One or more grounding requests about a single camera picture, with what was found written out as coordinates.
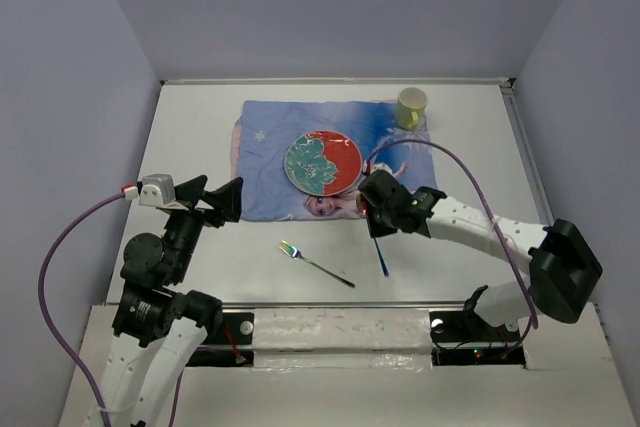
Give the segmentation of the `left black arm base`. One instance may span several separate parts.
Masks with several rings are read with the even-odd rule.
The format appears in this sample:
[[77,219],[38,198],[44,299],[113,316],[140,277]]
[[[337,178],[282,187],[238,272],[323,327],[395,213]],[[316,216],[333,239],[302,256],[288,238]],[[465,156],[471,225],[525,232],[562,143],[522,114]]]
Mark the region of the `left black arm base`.
[[236,368],[251,367],[255,327],[253,309],[224,309],[223,322],[191,355],[188,367]]

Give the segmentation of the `blue princess print placemat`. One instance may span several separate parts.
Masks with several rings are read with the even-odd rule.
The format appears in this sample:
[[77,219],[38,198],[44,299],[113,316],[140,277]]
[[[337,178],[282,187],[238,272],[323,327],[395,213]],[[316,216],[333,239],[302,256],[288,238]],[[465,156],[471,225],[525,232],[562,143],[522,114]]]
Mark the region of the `blue princess print placemat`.
[[[359,219],[357,186],[364,168],[384,170],[410,191],[436,186],[428,124],[397,126],[393,102],[248,100],[234,127],[232,174],[242,177],[242,217],[253,222]],[[317,130],[349,137],[363,158],[355,186],[345,193],[309,196],[284,171],[284,156],[300,136]]]

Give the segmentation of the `iridescent fork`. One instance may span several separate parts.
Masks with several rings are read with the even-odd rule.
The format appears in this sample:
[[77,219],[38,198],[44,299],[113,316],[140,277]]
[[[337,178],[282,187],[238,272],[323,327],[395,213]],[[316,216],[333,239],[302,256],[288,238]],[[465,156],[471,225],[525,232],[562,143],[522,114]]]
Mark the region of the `iridescent fork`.
[[321,271],[322,273],[328,275],[329,277],[331,277],[332,279],[340,282],[341,284],[351,288],[351,289],[355,289],[356,285],[347,280],[346,278],[322,267],[321,265],[319,265],[318,263],[312,261],[311,259],[307,258],[306,256],[304,256],[302,254],[302,252],[295,247],[294,245],[292,245],[291,243],[282,240],[279,243],[279,249],[286,254],[288,257],[292,258],[292,259],[296,259],[296,260],[301,260],[303,262],[306,262],[307,264],[311,265],[312,267],[316,268],[317,270]]

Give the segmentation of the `iridescent spoon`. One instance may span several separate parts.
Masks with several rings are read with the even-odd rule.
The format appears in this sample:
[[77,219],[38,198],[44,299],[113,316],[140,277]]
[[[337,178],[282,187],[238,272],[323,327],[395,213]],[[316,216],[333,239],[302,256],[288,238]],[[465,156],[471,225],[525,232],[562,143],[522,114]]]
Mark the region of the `iridescent spoon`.
[[366,199],[362,195],[358,195],[356,199],[356,205],[358,210],[360,211],[361,217],[366,220],[369,237],[374,242],[378,260],[382,269],[382,273],[386,278],[388,278],[390,273],[389,273],[387,264],[385,262],[385,259],[382,255],[382,252],[380,250],[378,240],[375,236],[376,228],[378,227],[378,225],[376,224],[376,221],[374,219],[373,210],[371,209]]

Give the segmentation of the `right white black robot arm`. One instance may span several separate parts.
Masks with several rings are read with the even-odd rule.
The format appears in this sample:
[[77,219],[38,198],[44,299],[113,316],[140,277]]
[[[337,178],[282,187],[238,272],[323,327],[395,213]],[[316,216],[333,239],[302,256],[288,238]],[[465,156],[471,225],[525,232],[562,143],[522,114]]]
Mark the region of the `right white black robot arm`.
[[513,281],[481,286],[465,302],[460,326],[473,339],[538,315],[574,324],[603,274],[580,230],[566,220],[540,225],[491,216],[437,189],[411,192],[381,170],[365,177],[359,193],[373,238],[419,234],[509,264]]

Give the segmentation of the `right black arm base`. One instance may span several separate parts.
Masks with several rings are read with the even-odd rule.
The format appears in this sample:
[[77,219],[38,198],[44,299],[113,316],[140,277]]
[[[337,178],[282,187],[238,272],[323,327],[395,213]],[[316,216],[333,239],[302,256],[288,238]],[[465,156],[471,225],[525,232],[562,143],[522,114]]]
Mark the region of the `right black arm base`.
[[526,365],[520,331],[466,323],[461,311],[429,313],[434,367]]

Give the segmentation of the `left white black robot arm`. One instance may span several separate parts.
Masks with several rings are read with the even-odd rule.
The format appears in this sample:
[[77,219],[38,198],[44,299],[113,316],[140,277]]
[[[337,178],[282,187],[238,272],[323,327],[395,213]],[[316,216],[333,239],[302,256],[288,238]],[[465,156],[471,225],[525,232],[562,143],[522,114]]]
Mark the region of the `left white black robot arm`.
[[127,186],[125,199],[167,214],[162,234],[141,233],[123,251],[123,291],[99,393],[87,426],[153,426],[169,391],[191,356],[215,339],[222,303],[202,292],[178,293],[201,232],[236,223],[243,180],[208,191],[207,178],[175,184],[168,174]]

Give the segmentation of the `pale yellow mug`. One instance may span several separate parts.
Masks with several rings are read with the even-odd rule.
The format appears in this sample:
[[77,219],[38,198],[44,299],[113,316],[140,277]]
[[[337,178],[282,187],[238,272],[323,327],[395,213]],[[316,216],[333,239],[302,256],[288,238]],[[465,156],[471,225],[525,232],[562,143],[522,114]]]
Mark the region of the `pale yellow mug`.
[[396,100],[397,126],[405,130],[416,130],[422,122],[427,104],[428,97],[421,89],[407,87],[401,90]]

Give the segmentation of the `teal and red plate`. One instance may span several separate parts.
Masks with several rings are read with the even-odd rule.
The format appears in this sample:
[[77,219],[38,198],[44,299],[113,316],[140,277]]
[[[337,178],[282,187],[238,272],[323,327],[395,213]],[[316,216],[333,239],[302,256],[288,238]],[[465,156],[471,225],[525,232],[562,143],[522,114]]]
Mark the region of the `teal and red plate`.
[[346,135],[317,130],[297,138],[284,156],[284,171],[301,192],[315,197],[345,193],[355,186],[363,158]]

